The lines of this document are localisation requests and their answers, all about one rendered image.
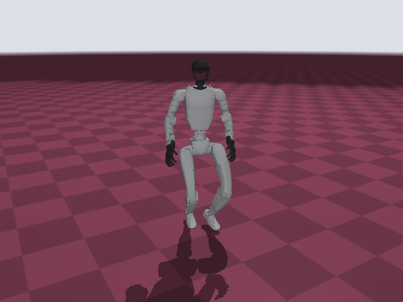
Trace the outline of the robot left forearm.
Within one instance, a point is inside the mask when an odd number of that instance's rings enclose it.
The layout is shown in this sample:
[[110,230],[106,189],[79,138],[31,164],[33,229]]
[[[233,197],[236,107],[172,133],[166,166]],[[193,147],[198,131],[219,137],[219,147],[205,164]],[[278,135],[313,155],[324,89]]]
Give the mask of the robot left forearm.
[[[234,137],[234,132],[233,132],[233,121],[232,121],[232,115],[229,113],[229,118],[230,121],[226,121],[224,123],[224,128],[225,128],[225,138],[227,136],[230,136],[231,139],[234,141],[233,137]],[[225,139],[226,141],[226,139]]]

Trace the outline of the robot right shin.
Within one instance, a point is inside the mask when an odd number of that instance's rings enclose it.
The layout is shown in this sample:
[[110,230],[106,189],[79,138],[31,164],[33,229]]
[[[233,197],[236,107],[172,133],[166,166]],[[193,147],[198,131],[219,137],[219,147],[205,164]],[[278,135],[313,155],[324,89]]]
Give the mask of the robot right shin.
[[[186,193],[185,193],[186,195]],[[196,208],[196,202],[190,204],[190,200],[188,199],[187,195],[185,196],[185,205],[186,205],[186,212],[191,213],[195,210]]]

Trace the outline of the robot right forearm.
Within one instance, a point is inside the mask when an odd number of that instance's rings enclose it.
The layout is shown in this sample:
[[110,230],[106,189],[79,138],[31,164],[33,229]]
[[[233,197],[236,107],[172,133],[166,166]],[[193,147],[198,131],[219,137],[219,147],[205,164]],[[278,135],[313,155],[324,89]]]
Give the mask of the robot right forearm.
[[[167,115],[164,119],[164,131],[166,132],[166,145],[171,143],[171,140],[175,141],[174,137],[174,126],[169,124],[169,116]],[[176,144],[175,144],[176,146]]]

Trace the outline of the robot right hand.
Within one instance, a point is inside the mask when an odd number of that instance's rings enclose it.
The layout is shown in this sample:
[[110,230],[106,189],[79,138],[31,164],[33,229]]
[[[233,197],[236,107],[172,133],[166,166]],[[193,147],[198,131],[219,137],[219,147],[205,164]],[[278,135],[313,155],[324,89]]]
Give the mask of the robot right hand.
[[[171,140],[171,143],[166,146],[167,151],[166,151],[166,161],[165,161],[165,162],[166,162],[166,164],[167,164],[168,167],[172,167],[173,165],[175,165],[175,164],[172,162],[172,160],[173,160],[175,163],[177,163],[177,162],[175,161],[175,159],[173,158],[173,153],[175,153],[176,155],[178,155],[178,154],[176,153],[176,151],[174,150],[174,149],[175,149],[175,144],[176,144],[176,142],[175,142],[174,140]],[[171,159],[172,159],[172,160],[171,160]]]

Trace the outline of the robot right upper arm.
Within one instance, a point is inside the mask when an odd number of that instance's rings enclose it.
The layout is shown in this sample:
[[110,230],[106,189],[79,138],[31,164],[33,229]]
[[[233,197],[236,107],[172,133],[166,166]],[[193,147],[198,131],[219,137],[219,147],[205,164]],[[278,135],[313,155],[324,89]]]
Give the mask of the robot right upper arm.
[[174,116],[180,106],[180,102],[184,101],[185,96],[186,89],[179,89],[173,93],[173,97],[167,111],[167,115],[169,116],[169,124],[176,124],[176,118]]

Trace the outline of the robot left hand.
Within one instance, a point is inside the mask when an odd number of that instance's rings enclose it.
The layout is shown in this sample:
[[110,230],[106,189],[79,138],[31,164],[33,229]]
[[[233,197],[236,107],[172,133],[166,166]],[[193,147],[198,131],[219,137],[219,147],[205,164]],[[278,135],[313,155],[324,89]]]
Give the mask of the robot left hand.
[[230,153],[226,157],[229,157],[231,155],[230,158],[228,158],[228,160],[233,162],[236,159],[236,149],[234,146],[235,142],[231,139],[230,136],[227,136],[225,139],[226,139],[226,143],[228,145],[226,150],[230,149]]

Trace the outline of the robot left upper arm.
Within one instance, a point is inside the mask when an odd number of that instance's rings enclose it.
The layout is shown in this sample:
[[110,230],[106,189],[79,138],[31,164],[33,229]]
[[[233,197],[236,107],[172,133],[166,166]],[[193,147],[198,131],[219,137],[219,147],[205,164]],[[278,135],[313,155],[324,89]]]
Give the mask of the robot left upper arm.
[[215,99],[218,101],[220,110],[222,112],[222,115],[220,115],[222,122],[225,123],[226,121],[230,121],[229,105],[225,93],[221,89],[214,89],[214,91],[216,95]]

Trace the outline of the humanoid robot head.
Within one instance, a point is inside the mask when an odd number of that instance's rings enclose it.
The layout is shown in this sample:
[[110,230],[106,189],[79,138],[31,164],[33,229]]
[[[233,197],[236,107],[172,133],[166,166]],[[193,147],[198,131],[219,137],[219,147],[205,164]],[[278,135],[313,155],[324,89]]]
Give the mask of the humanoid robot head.
[[[196,61],[193,62],[191,68],[192,68],[192,71],[193,71],[193,76],[194,76],[195,81],[196,81],[195,85],[198,86],[198,87],[193,87],[193,88],[199,89],[199,90],[206,89],[207,87],[203,87],[203,85],[205,85],[204,83],[208,79],[208,74],[209,74],[209,70],[210,70],[207,62],[204,61],[204,60],[196,60]],[[197,72],[199,74],[201,74],[202,72],[206,72],[207,73],[206,78],[205,79],[196,79],[195,72]]]

